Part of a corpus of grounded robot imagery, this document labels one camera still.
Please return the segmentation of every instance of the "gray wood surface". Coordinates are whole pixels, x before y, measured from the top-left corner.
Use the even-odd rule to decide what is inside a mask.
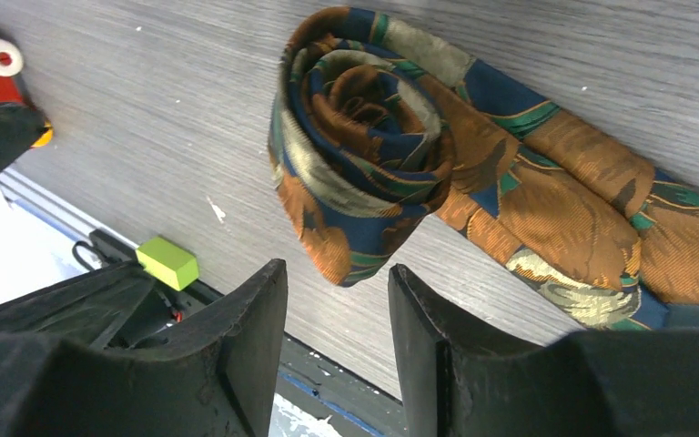
[[[321,279],[263,153],[280,50],[325,5],[0,0],[0,28],[23,49],[25,81],[57,132],[17,168],[134,240],[162,234],[194,251],[202,278],[220,290],[286,259],[287,330],[397,395],[387,271],[349,290]],[[699,187],[699,1],[352,5],[451,40]],[[223,224],[207,197],[226,213]],[[394,262],[526,339],[576,329],[435,218]]]

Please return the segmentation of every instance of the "white speck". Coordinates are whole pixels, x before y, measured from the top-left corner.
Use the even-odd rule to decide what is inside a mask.
[[[218,218],[218,221],[221,222],[221,224],[224,224],[224,218],[227,216],[227,213],[222,211],[221,208],[218,207],[215,203],[213,203],[212,200],[210,200],[210,196],[205,196],[205,198],[208,200],[208,203],[210,204],[210,207],[213,208],[213,212],[216,213],[216,217]]]

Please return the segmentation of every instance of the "rolled necktie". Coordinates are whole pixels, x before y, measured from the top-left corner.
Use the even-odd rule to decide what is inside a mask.
[[[331,7],[304,21],[268,151],[334,284],[373,276],[434,213],[585,327],[699,326],[699,194],[400,20]]]

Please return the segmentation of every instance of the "black cable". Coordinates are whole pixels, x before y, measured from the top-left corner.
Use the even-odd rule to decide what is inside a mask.
[[[74,247],[71,248],[71,254],[74,256],[74,259],[76,260],[76,262],[78,262],[79,264],[81,264],[82,267],[84,267],[85,269],[87,269],[87,270],[89,270],[89,271],[92,271],[92,270],[94,270],[95,268],[92,267],[88,262],[86,262],[86,261],[82,258],[81,255],[79,255],[79,248],[87,249],[87,251],[91,252],[93,255],[95,255],[96,257],[100,258],[101,261],[103,261],[103,262],[106,261],[106,257],[104,257],[103,254],[100,253],[99,250],[97,250],[97,249],[95,249],[94,247],[90,246],[89,243],[87,243],[86,241],[77,241],[76,243],[74,243]]]

